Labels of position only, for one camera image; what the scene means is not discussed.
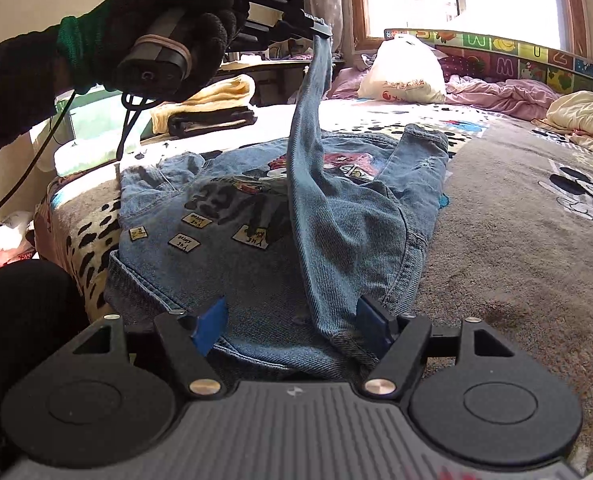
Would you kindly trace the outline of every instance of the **black folded clothing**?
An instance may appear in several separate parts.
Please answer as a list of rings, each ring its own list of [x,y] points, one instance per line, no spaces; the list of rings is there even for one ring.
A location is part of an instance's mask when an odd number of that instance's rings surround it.
[[[218,130],[231,130],[254,124],[254,110],[239,106],[214,112],[180,113],[170,116],[168,130],[172,137],[195,137]]]

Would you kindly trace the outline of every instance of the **denim jacket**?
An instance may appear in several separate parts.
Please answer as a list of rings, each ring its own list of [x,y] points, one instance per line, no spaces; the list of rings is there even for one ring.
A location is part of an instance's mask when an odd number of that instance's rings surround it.
[[[288,140],[207,160],[167,142],[124,159],[105,297],[126,322],[166,308],[200,313],[224,296],[228,327],[215,348],[240,361],[331,379],[375,364],[356,301],[411,308],[447,141],[415,125],[399,142],[322,135],[330,70],[329,43],[317,38]]]

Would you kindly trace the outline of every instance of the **brown fleece blanket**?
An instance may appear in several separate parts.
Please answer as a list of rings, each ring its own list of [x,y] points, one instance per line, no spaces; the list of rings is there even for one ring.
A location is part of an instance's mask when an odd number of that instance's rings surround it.
[[[481,317],[571,384],[591,470],[593,153],[532,127],[502,120],[451,161],[415,307],[435,322]]]

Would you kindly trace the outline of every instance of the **white plastic bag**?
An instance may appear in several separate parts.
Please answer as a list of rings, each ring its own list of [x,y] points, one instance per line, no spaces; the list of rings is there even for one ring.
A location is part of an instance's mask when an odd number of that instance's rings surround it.
[[[33,214],[29,211],[17,211],[1,222],[0,267],[32,248],[32,244],[25,239],[32,218]]]
[[[384,41],[359,97],[408,103],[444,103],[447,92],[441,65],[432,49],[405,34]]]

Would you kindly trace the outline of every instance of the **gray gripper base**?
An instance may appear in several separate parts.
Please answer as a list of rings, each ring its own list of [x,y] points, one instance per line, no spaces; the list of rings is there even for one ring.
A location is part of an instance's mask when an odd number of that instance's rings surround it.
[[[162,442],[126,462],[88,470],[22,460],[6,480],[577,480],[563,462],[487,472],[442,457],[397,406],[345,383],[242,382],[194,402]]]

